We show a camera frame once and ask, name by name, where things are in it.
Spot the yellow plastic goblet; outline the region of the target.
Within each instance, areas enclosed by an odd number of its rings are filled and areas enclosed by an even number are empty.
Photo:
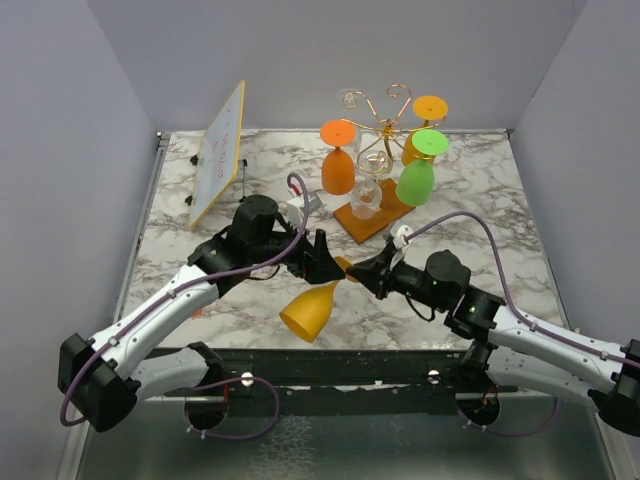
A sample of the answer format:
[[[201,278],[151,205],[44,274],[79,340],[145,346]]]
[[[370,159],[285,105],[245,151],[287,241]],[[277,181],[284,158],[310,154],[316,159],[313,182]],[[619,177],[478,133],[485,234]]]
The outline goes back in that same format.
[[[423,120],[421,129],[433,128],[446,120],[448,104],[437,96],[421,96],[414,101],[413,111],[418,118]],[[408,166],[421,156],[421,153],[412,144],[413,136],[414,131],[408,134],[405,141],[401,158],[404,166]]]
[[[335,280],[304,291],[280,312],[280,319],[298,338],[312,343],[330,319],[338,284]]]

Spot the clear wine glass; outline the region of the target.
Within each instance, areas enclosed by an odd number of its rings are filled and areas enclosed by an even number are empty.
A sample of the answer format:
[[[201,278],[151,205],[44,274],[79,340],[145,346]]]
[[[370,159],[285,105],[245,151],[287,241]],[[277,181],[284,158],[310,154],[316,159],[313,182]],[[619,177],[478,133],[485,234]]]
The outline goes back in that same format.
[[[356,218],[367,220],[378,211],[383,197],[381,182],[388,177],[390,166],[388,155],[383,151],[363,152],[358,156],[356,170],[361,179],[355,183],[350,199]]]
[[[362,94],[357,89],[345,88],[336,93],[336,99],[341,108],[355,110],[361,103]]]

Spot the orange plastic goblet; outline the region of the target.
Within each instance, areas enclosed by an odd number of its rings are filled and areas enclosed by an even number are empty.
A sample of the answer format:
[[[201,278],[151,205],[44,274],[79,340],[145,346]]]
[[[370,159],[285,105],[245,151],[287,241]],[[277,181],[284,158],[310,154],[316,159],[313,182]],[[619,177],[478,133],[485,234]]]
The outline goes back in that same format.
[[[345,195],[355,185],[355,165],[345,150],[355,137],[355,126],[342,119],[331,120],[320,129],[321,140],[332,147],[321,169],[323,189],[331,195]]]

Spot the green plastic goblet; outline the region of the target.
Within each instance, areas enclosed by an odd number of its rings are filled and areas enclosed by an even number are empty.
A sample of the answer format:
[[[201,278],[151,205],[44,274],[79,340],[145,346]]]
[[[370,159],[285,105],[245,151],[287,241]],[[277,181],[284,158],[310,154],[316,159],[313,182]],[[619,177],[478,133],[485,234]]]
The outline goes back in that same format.
[[[409,135],[403,151],[404,169],[396,186],[402,203],[417,207],[429,200],[435,184],[435,158],[448,148],[448,138],[437,130],[421,129]]]

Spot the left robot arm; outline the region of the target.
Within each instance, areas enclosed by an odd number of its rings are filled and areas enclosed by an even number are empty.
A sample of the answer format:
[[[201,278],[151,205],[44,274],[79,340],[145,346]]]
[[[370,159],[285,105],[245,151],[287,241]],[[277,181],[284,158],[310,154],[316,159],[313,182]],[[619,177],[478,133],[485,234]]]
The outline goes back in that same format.
[[[202,344],[173,355],[150,353],[196,311],[220,300],[267,266],[283,265],[310,285],[341,280],[326,234],[309,239],[309,198],[290,200],[280,212],[272,198],[254,194],[237,207],[230,225],[198,245],[185,265],[128,316],[84,339],[60,346],[57,385],[63,405],[74,406],[96,431],[118,425],[137,403],[172,390],[206,395],[220,385],[220,360]]]

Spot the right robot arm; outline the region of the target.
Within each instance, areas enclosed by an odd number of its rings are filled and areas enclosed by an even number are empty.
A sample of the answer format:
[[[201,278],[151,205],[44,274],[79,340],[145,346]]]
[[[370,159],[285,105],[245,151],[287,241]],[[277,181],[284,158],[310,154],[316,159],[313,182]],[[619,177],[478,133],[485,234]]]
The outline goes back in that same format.
[[[348,267],[378,299],[395,292],[445,316],[445,325],[472,342],[459,367],[461,383],[481,391],[493,383],[547,393],[595,411],[610,427],[639,434],[639,342],[606,342],[512,309],[471,285],[471,271],[450,251],[423,268],[381,253]]]

